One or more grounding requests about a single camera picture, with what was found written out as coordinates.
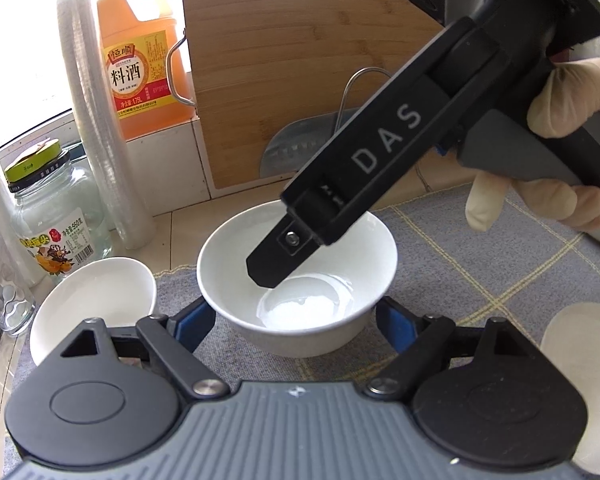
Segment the right gloved hand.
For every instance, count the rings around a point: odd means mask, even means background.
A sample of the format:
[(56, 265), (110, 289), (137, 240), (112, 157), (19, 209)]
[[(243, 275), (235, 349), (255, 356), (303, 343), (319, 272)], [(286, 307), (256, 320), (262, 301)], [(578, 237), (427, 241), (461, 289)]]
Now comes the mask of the right gloved hand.
[[(527, 114), (530, 130), (544, 139), (575, 132), (600, 112), (600, 58), (559, 63)], [(521, 181), (480, 171), (465, 206), (468, 226), (486, 232), (498, 220), (510, 189), (537, 216), (581, 232), (600, 230), (600, 188), (555, 179)]]

